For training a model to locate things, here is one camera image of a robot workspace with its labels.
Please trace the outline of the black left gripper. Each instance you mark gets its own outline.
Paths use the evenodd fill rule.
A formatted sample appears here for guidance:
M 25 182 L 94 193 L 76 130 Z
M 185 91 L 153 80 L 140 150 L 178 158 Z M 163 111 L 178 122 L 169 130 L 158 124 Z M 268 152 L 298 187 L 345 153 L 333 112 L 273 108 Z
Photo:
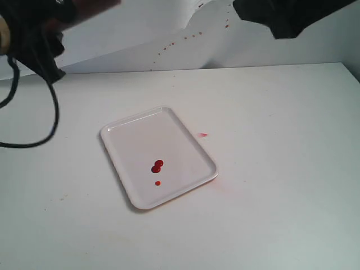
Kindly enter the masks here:
M 61 17 L 64 1 L 1 1 L 1 56 L 13 57 L 51 84 L 65 76 L 55 58 L 64 52 L 62 32 L 45 23 Z

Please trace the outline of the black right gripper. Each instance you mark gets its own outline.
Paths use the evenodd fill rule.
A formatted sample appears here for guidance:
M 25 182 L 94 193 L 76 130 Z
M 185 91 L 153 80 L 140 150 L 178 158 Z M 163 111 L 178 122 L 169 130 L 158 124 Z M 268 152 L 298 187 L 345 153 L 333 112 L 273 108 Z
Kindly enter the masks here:
M 275 39 L 294 39 L 308 26 L 355 0 L 235 0 L 241 20 L 268 27 Z

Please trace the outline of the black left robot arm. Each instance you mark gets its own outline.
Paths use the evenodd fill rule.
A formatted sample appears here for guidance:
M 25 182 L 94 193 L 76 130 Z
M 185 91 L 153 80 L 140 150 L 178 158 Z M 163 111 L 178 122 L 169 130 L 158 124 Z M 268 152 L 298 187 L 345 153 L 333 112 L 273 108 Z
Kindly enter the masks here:
M 52 20 L 71 23 L 73 1 L 1 1 L 1 55 L 11 56 L 55 83 L 65 76 L 55 58 L 64 52 L 62 31 L 47 28 Z

